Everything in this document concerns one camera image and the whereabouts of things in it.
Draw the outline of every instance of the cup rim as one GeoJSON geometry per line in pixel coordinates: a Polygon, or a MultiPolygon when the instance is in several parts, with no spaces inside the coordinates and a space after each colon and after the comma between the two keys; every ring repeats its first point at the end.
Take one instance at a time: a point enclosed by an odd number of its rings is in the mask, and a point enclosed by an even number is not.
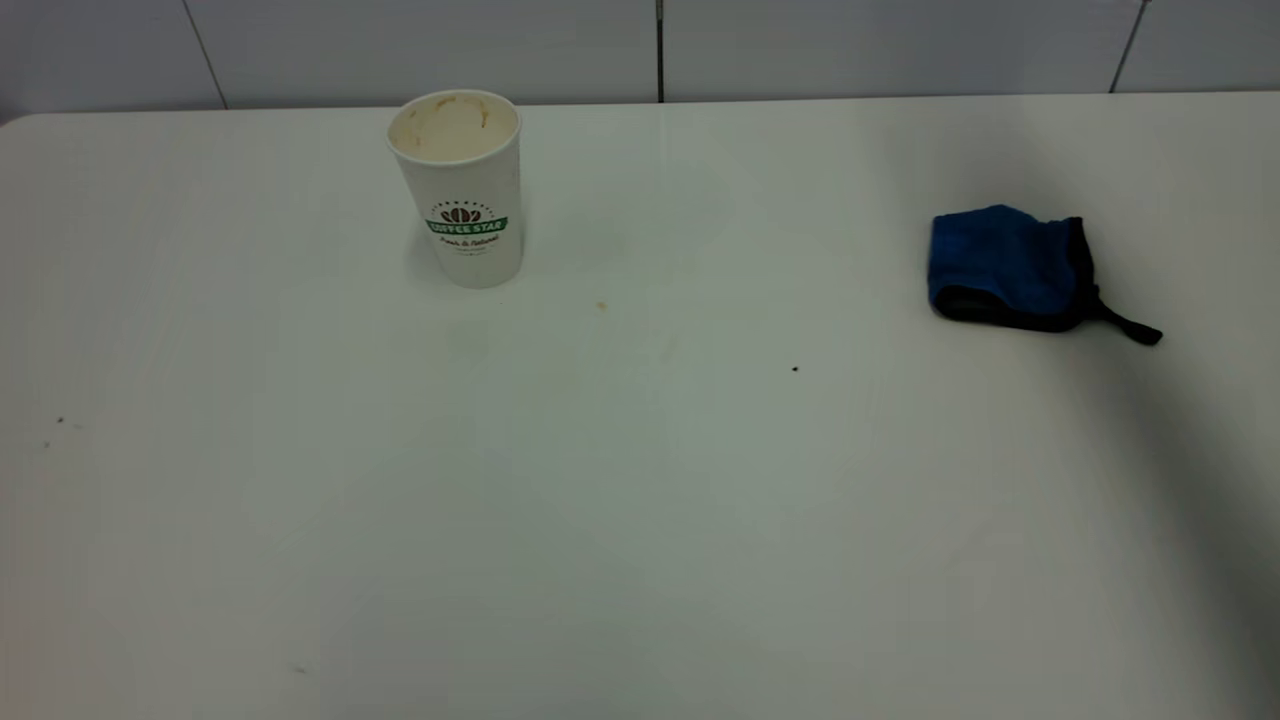
{"type": "Polygon", "coordinates": [[[401,105],[399,109],[396,110],[396,115],[392,117],[392,122],[387,123],[387,131],[383,133],[383,140],[387,142],[387,147],[389,147],[392,150],[392,152],[396,154],[397,158],[399,158],[401,160],[404,160],[407,163],[412,163],[415,165],[424,165],[424,167],[428,167],[428,168],[458,168],[458,167],[462,167],[462,165],[474,165],[476,163],[481,163],[484,160],[488,160],[489,158],[493,158],[494,155],[499,155],[500,152],[503,152],[504,150],[507,150],[508,147],[511,147],[511,145],[513,142],[516,142],[516,140],[520,137],[520,128],[524,124],[525,124],[525,119],[520,115],[520,108],[517,108],[516,104],[512,102],[511,100],[507,100],[506,97],[503,97],[502,95],[498,95],[497,92],[489,92],[488,90],[472,90],[472,88],[467,88],[467,87],[460,87],[460,88],[453,88],[453,90],[438,90],[435,92],[428,92],[426,95],[420,95],[420,96],[410,100],[408,102],[401,105]],[[422,102],[425,100],[430,100],[430,99],[440,96],[440,95],[457,95],[457,94],[461,94],[461,92],[466,92],[468,95],[483,95],[485,97],[489,97],[490,100],[497,100],[499,102],[504,102],[508,108],[511,108],[511,111],[515,113],[515,115],[516,115],[516,128],[513,131],[511,131],[511,137],[508,137],[506,141],[503,141],[502,145],[494,147],[493,150],[490,150],[490,151],[488,151],[488,152],[485,152],[483,155],[476,155],[475,158],[467,158],[466,160],[444,160],[444,161],[442,161],[442,160],[422,160],[421,158],[415,158],[412,155],[408,155],[408,154],[401,151],[399,147],[396,147],[396,143],[392,142],[392,126],[396,124],[396,120],[398,120],[399,117],[403,115],[406,110],[408,110],[412,105],[417,105],[419,102],[422,102]]]}

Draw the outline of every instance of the coffee stain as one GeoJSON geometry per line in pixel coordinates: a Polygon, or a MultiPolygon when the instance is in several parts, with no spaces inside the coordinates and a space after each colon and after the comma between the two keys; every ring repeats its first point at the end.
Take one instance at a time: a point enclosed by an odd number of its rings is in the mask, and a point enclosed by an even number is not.
{"type": "Polygon", "coordinates": [[[480,100],[479,97],[467,97],[462,101],[474,106],[476,110],[480,110],[480,127],[489,126],[489,108],[485,106],[484,100],[480,100]]]}

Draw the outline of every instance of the black strap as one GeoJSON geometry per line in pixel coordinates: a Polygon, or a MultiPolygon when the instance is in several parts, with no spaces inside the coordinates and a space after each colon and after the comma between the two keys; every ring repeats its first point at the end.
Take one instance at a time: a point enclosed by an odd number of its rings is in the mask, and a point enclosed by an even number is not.
{"type": "Polygon", "coordinates": [[[1102,302],[1102,297],[1098,293],[1098,286],[1093,286],[1089,295],[1088,314],[1091,318],[1111,323],[1112,325],[1120,328],[1124,334],[1129,336],[1130,340],[1140,342],[1142,345],[1156,345],[1160,342],[1160,338],[1165,337],[1165,333],[1157,331],[1156,328],[1142,323],[1134,323],[1129,318],[1125,318],[1115,310],[1107,307],[1106,304],[1102,302]]]}

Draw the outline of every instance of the green label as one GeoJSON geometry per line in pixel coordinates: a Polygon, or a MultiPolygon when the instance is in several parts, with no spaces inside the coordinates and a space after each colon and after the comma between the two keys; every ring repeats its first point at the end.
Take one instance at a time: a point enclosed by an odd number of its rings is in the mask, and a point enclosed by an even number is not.
{"type": "Polygon", "coordinates": [[[480,234],[483,232],[502,232],[507,229],[507,218],[485,220],[483,223],[436,223],[435,220],[428,220],[426,227],[431,228],[431,232],[440,234],[480,234]]]}

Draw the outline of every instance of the blue cloth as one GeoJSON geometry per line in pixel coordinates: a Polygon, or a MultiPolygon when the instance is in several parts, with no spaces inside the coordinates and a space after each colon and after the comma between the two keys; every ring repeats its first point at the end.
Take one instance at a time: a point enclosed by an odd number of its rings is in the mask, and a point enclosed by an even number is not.
{"type": "Polygon", "coordinates": [[[1069,236],[1070,220],[1041,223],[1007,205],[934,218],[929,302],[937,305],[942,288],[959,286],[984,290],[1014,311],[1064,313],[1078,284],[1069,236]]]}

